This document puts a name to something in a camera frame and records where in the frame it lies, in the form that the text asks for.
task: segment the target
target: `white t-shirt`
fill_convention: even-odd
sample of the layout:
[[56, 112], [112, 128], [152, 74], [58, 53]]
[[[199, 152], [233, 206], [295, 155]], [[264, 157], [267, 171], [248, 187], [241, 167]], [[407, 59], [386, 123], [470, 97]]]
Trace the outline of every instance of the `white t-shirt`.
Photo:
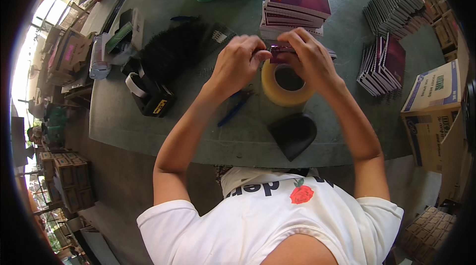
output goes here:
[[342, 264], [382, 264], [403, 209], [376, 197], [354, 199], [319, 177], [233, 168], [225, 199], [200, 217], [185, 200], [137, 218], [155, 265], [258, 265], [293, 234], [317, 238]]

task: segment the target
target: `stack of notebooks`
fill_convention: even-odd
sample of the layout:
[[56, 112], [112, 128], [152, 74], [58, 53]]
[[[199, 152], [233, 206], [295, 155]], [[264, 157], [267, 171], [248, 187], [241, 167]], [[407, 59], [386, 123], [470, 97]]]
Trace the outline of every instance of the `stack of notebooks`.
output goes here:
[[373, 96], [401, 90], [405, 54], [398, 40], [389, 32], [385, 37], [378, 37], [371, 45], [364, 44], [357, 82]]
[[297, 27], [322, 37], [328, 17], [329, 0], [265, 0], [259, 30], [265, 40], [276, 40], [281, 33]]
[[370, 0], [363, 12], [375, 36], [390, 32], [399, 40], [431, 23], [422, 0]]

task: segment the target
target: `person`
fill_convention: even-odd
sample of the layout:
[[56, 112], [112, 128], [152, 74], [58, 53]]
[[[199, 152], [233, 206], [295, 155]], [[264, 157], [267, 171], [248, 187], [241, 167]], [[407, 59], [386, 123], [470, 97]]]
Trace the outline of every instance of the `person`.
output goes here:
[[25, 101], [25, 100], [20, 100], [20, 102], [25, 102], [28, 103], [28, 112], [35, 117], [35, 119], [40, 119], [44, 121], [48, 121], [50, 119], [51, 114], [54, 112], [54, 110], [58, 107], [61, 106], [68, 106], [68, 107], [78, 107], [75, 105], [56, 105], [53, 103], [48, 103], [45, 106], [45, 102], [43, 101], [43, 98], [39, 100], [39, 104], [35, 103], [35, 98]]
[[28, 103], [28, 112], [35, 117], [35, 119], [41, 119], [45, 117], [45, 103], [43, 102], [43, 98], [39, 100], [39, 104], [35, 103], [35, 97], [29, 101], [20, 100], [20, 102]]
[[158, 152], [154, 206], [137, 218], [154, 264], [382, 264], [390, 251], [403, 209], [390, 202], [384, 155], [372, 126], [322, 44], [302, 28], [278, 40], [289, 42], [297, 54], [278, 57], [339, 119], [354, 160], [354, 197], [319, 176], [234, 167], [221, 179], [224, 200], [198, 215], [186, 173], [200, 135], [217, 107], [271, 57], [257, 36], [236, 36]]
[[43, 124], [41, 124], [41, 126], [33, 126], [31, 128], [28, 128], [27, 130], [28, 140], [37, 144], [38, 143], [41, 144], [41, 138], [43, 137], [42, 127], [43, 127]]

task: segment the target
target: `blue handle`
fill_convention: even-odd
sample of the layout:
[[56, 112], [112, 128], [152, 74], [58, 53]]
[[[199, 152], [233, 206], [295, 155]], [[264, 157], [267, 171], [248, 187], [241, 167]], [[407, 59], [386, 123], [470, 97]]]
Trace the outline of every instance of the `blue handle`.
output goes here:
[[221, 127], [226, 124], [233, 116], [235, 116], [235, 114], [238, 113], [238, 111], [241, 109], [241, 107], [243, 107], [243, 105], [245, 105], [245, 103], [245, 101], [238, 102], [238, 104], [235, 105], [232, 110], [230, 110], [230, 112], [218, 123], [217, 126]]

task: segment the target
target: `floor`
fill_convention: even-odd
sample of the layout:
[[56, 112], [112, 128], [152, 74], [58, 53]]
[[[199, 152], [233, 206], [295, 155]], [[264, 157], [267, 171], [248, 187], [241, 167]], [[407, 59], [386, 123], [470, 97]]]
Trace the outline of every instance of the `floor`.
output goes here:
[[[152, 206], [152, 169], [155, 157], [119, 149], [88, 136], [89, 112], [72, 111], [66, 126], [66, 147], [79, 151], [92, 161], [92, 176], [98, 202], [79, 214], [106, 238], [122, 265], [151, 265], [137, 228], [136, 218]], [[386, 162], [392, 201], [405, 210], [402, 227], [426, 205], [434, 205], [441, 175], [413, 165], [412, 156]], [[353, 193], [352, 166], [319, 168], [320, 176]], [[187, 184], [192, 203], [200, 215], [222, 200], [210, 165], [191, 164]]]

